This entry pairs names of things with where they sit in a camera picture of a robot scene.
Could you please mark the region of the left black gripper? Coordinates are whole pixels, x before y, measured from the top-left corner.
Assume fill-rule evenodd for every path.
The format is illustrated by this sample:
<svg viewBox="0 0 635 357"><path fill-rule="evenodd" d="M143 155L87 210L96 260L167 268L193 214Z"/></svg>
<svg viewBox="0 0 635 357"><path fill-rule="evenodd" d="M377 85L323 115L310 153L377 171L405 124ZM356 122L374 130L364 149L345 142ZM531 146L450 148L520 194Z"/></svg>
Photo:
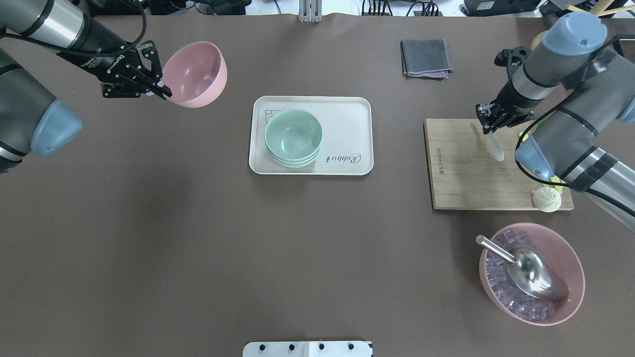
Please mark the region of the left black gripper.
<svg viewBox="0 0 635 357"><path fill-rule="evenodd" d="M105 99L137 99L153 94L164 100L172 97L172 91L162 82L154 41L146 41L115 57L75 57L74 63L99 79Z"/></svg>

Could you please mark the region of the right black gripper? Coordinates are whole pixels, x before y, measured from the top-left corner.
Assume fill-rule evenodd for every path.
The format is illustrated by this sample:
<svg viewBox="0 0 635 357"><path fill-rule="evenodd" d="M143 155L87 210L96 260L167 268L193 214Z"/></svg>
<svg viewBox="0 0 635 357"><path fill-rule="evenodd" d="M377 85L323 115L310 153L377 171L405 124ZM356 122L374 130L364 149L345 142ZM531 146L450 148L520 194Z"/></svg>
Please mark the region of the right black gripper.
<svg viewBox="0 0 635 357"><path fill-rule="evenodd" d="M518 93L514 85L508 82L490 104L476 105L476 116L483 135L488 135L504 126L526 122L534 108L535 100Z"/></svg>

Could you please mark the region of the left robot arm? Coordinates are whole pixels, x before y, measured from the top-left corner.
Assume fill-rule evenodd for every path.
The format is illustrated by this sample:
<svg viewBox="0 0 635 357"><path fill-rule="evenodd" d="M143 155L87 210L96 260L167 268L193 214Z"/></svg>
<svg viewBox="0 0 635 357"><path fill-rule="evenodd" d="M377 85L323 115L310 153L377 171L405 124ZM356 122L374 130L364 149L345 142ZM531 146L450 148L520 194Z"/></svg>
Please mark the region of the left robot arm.
<svg viewBox="0 0 635 357"><path fill-rule="evenodd" d="M3 0L2 38L19 39L55 52L94 75L107 99L154 94L168 99L162 66L152 41L120 38L70 0ZM22 163L29 152L48 157L82 130L73 111L7 52L0 64L0 169Z"/></svg>

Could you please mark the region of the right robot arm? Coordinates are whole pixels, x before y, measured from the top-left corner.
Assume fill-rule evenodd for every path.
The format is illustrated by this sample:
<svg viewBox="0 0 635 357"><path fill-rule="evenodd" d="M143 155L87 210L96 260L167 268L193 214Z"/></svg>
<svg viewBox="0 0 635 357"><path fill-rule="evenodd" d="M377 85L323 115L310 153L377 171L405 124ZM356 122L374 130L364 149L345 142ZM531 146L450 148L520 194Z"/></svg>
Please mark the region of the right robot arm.
<svg viewBox="0 0 635 357"><path fill-rule="evenodd" d="M502 51L495 60L508 81L489 104L476 107L485 135L529 121L515 162L533 180L589 197L634 229L634 171L594 140L613 122L634 121L634 64L606 41L594 14L559 18L534 50Z"/></svg>

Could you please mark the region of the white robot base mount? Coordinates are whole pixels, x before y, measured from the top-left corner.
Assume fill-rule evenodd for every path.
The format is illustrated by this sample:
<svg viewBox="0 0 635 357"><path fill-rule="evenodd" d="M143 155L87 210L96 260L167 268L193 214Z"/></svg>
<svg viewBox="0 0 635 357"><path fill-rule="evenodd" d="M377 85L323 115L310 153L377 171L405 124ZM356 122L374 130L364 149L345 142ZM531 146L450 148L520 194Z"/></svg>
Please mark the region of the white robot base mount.
<svg viewBox="0 0 635 357"><path fill-rule="evenodd" d="M367 341L276 341L251 342L243 357L372 357L374 348Z"/></svg>

